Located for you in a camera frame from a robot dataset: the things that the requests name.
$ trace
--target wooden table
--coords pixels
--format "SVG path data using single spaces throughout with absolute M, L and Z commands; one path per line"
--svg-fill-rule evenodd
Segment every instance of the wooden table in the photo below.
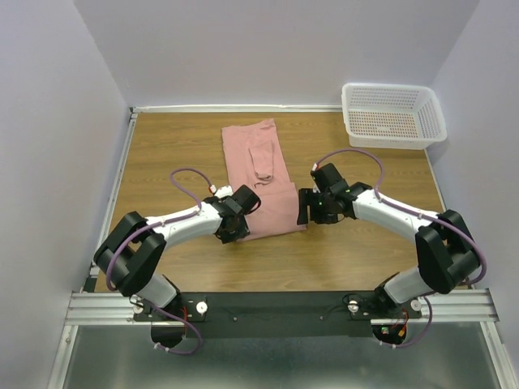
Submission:
M 193 200 L 169 182 L 169 172 L 178 167 L 201 169 L 216 186 L 227 185 L 221 128 L 265 118 L 276 121 L 286 166 L 297 188 L 312 186 L 309 172 L 317 159 L 349 146 L 341 113 L 141 113 L 112 227 L 127 212 L 160 216 L 191 207 Z M 441 211 L 424 152 L 370 151 L 384 162 L 385 195 Z M 343 153 L 331 161 L 348 183 L 374 185 L 379 175 L 377 165 L 365 156 Z M 178 180 L 199 196 L 208 194 L 204 180 L 193 173 L 180 173 Z M 157 270 L 183 291 L 310 291 L 373 289 L 414 265 L 414 245 L 375 224 L 346 219 L 227 245 L 214 236 L 201 237 L 168 250 Z M 106 290 L 100 274 L 96 291 Z

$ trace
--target gray wall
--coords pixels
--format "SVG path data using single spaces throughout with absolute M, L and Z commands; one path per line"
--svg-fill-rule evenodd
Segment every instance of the gray wall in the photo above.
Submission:
M 41 388 L 91 261 L 127 104 L 71 1 L 0 2 L 0 53 L 0 383 Z
M 435 89 L 448 141 L 430 149 L 447 206 L 488 256 L 500 331 L 519 366 L 519 2 L 485 0 L 441 68 Z
M 340 104 L 435 78 L 478 0 L 75 0 L 132 106 Z

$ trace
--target pink cloth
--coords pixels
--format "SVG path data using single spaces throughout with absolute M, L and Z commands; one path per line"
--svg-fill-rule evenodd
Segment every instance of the pink cloth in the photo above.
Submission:
M 261 198 L 261 207 L 246 216 L 251 235 L 244 240 L 306 229 L 296 224 L 298 192 L 286 170 L 274 119 L 226 127 L 221 134 L 229 184 L 233 190 L 247 185 Z

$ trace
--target white plastic basket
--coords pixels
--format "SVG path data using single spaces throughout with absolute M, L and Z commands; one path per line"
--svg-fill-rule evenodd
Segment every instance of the white plastic basket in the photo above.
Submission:
M 426 87 L 347 83 L 342 112 L 355 147 L 422 150 L 447 138 L 440 103 Z

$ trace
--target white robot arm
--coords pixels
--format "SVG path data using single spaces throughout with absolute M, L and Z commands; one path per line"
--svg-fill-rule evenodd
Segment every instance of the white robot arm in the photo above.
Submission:
M 245 215 L 255 211 L 260 204 L 260 198 L 247 186 L 241 186 L 234 193 L 230 186 L 224 186 L 201 202 L 200 209 L 196 206 L 147 218 L 137 212 L 128 213 L 101 244 L 94 255 L 94 262 L 104 273 L 110 274 L 110 281 L 123 296 L 135 294 L 154 306 L 165 308 L 178 295 L 178 289 L 155 272 L 162 253 L 203 235 L 215 234 L 223 243 L 243 238 L 249 234 Z M 125 247 L 109 272 L 116 250 L 139 229 L 145 230 L 133 241 L 140 244 L 139 248 Z
M 343 215 L 376 223 L 416 245 L 418 266 L 384 281 L 372 301 L 365 301 L 373 305 L 368 310 L 383 313 L 418 296 L 449 293 L 480 266 L 473 247 L 459 234 L 471 240 L 459 213 L 422 211 L 361 182 L 349 186 L 333 164 L 312 170 L 311 176 L 315 188 L 299 190 L 299 224 L 308 223 L 310 208 L 310 220 L 317 224 L 337 223 Z

